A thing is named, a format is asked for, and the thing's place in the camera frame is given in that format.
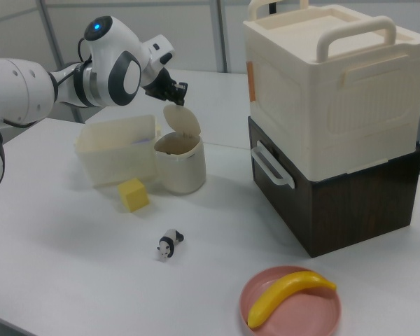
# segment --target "pink bowl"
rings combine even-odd
[[[341,317],[341,302],[329,288],[302,290],[284,300],[266,322],[251,330],[247,316],[253,303],[271,284],[287,274],[308,271],[297,266],[266,269],[246,283],[239,299],[239,311],[246,330],[255,336],[329,336]]]

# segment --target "yellow banana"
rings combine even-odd
[[[336,290],[336,284],[311,271],[290,273],[276,280],[249,310],[247,325],[250,329],[261,326],[287,297],[303,289],[314,287],[328,287]]]

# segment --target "panda figurine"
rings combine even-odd
[[[160,251],[160,260],[165,262],[167,258],[170,258],[174,254],[174,245],[183,241],[183,234],[175,229],[169,229],[165,232],[162,238],[160,238],[159,246],[157,250]]]

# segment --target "box handle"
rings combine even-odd
[[[328,59],[328,49],[330,44],[337,39],[375,32],[381,29],[386,30],[386,35],[384,36],[384,45],[390,46],[395,44],[397,39],[397,27],[395,26],[395,22],[387,16],[377,16],[371,18],[370,20],[350,22],[343,26],[335,27],[324,32],[317,43],[317,62],[325,62]]]
[[[252,0],[248,7],[249,21],[257,20],[257,10],[259,7],[264,5],[272,4],[273,2],[279,2],[277,0]],[[308,8],[308,0],[300,0],[300,9]]]
[[[269,169],[269,167],[263,162],[262,158],[259,156],[259,154],[266,159],[266,161],[273,166],[273,168],[276,170],[276,172],[280,175],[281,178],[277,178]],[[266,149],[266,147],[263,146],[261,142],[257,142],[257,146],[252,148],[251,150],[252,158],[258,163],[261,169],[266,173],[266,175],[271,179],[274,184],[278,186],[285,186],[289,184],[289,186],[292,189],[295,189],[294,180],[291,177],[291,175],[279,164],[277,160],[275,160],[275,157],[272,156],[272,154]]]

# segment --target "yellow sponge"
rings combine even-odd
[[[121,202],[130,212],[136,211],[149,204],[145,186],[137,178],[118,185]]]

